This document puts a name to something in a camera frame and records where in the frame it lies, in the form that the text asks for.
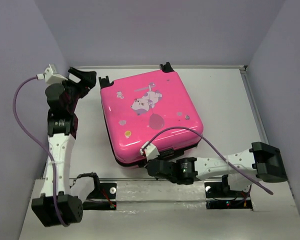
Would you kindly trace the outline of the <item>pink hard-shell suitcase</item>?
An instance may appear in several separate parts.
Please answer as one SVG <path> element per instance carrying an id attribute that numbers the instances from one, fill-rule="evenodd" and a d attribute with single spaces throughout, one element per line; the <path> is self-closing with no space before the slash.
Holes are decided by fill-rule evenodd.
<path id="1" fill-rule="evenodd" d="M 100 97 L 116 162 L 143 167 L 142 146 L 152 140 L 162 159 L 195 148 L 203 122 L 179 74 L 169 62 L 159 70 L 110 81 L 100 77 Z"/>

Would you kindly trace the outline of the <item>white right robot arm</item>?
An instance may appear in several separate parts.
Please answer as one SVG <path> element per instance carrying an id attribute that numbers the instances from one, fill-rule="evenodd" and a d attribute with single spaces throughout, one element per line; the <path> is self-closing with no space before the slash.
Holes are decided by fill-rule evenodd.
<path id="1" fill-rule="evenodd" d="M 173 161 L 159 158 L 159 151 L 152 143 L 146 143 L 140 153 L 147 160 L 147 173 L 156 179 L 164 179 L 177 185 L 192 185 L 212 177 L 223 176 L 220 190 L 232 196 L 255 184 L 272 195 L 261 185 L 288 181 L 281 152 L 263 142 L 253 142 L 251 148 L 232 155 L 217 157 L 185 157 Z"/>

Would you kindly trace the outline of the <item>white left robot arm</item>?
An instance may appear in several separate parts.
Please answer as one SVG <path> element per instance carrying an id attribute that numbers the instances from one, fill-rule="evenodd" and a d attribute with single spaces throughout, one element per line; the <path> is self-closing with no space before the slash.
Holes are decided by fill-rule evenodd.
<path id="1" fill-rule="evenodd" d="M 31 201 L 31 209 L 44 227 L 79 223 L 83 218 L 83 203 L 88 197 L 100 194 L 101 184 L 95 172 L 81 173 L 70 184 L 73 147 L 78 129 L 75 109 L 96 86 L 95 71 L 81 71 L 70 67 L 68 72 L 79 79 L 75 82 L 46 69 L 44 79 L 47 104 L 48 158 L 43 187 L 38 198 Z"/>

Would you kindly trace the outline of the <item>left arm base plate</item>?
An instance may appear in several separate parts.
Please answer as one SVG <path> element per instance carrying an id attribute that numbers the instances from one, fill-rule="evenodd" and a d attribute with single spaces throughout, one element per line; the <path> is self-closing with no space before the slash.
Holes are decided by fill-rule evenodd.
<path id="1" fill-rule="evenodd" d="M 90 193 L 83 203 L 84 211 L 115 211 L 117 209 L 117 183 L 103 181 L 100 189 Z"/>

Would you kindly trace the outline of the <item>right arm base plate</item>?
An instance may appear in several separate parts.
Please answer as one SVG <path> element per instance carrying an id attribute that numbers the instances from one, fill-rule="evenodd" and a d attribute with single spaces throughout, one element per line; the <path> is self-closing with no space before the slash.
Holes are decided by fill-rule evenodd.
<path id="1" fill-rule="evenodd" d="M 205 206 L 207 210 L 252 210 L 249 189 L 243 191 L 223 188 L 221 182 L 205 182 Z"/>

